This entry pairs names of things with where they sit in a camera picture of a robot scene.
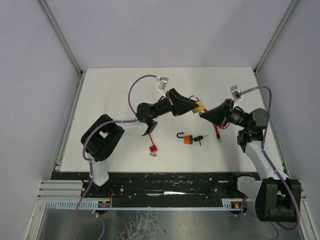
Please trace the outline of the red padlock with thin cable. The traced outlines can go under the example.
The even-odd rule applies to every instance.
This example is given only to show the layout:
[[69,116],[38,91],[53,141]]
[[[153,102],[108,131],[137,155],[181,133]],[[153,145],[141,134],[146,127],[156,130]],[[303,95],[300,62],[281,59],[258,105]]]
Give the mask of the red padlock with thin cable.
[[221,124],[221,125],[219,126],[219,128],[222,129],[222,130],[225,130],[225,129],[227,129],[227,128],[229,127],[229,125],[230,125],[229,122],[228,122],[226,125]]

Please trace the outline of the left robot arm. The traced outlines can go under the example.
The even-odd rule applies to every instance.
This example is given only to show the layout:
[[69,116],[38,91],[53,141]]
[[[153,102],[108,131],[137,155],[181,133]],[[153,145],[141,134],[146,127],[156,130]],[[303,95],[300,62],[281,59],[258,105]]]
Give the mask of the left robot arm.
[[155,118],[167,113],[177,117],[198,107],[196,100],[184,97],[172,88],[156,103],[140,103],[133,119],[112,119],[107,114],[101,115],[80,140],[82,157],[89,162],[90,181],[101,187],[109,180],[107,159],[123,136],[149,135],[158,124]]

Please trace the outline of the small red padlock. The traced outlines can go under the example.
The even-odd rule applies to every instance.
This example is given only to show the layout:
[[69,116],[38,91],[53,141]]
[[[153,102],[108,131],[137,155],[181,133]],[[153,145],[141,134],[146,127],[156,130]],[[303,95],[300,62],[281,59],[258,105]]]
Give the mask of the small red padlock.
[[151,134],[149,134],[148,136],[149,136],[149,139],[150,139],[150,141],[151,141],[151,146],[149,147],[150,154],[151,154],[151,155],[156,155],[157,152],[158,152],[158,148],[157,148],[157,146],[155,145]]

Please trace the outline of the thick red cable lock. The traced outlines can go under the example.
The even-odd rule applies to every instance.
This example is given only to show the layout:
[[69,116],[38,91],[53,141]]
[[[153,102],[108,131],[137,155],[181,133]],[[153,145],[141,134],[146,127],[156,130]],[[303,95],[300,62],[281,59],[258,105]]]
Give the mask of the thick red cable lock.
[[220,136],[220,132],[219,132],[218,126],[216,124],[213,124],[213,127],[214,127],[214,130],[215,130],[217,141],[219,143],[221,143],[222,141],[221,141],[221,136]]

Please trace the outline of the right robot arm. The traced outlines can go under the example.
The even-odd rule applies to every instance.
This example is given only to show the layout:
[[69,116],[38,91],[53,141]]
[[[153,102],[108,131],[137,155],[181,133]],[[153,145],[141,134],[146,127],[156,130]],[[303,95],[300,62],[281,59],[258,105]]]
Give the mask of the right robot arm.
[[264,134],[269,125],[269,113],[263,108],[246,113],[235,106],[233,100],[226,99],[199,116],[217,126],[230,123],[242,127],[238,131],[237,143],[253,163],[260,180],[241,176],[237,179],[237,188],[254,202],[258,219],[262,222],[298,222],[301,183],[289,178],[268,156]]

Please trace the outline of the orange black padlock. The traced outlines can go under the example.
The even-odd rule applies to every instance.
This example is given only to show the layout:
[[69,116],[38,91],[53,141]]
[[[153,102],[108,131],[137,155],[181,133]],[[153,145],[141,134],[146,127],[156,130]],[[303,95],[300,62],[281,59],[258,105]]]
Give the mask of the orange black padlock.
[[193,141],[194,141],[193,135],[191,135],[191,134],[186,135],[184,132],[178,132],[176,134],[176,137],[179,139],[183,139],[183,143],[186,145],[192,145]]

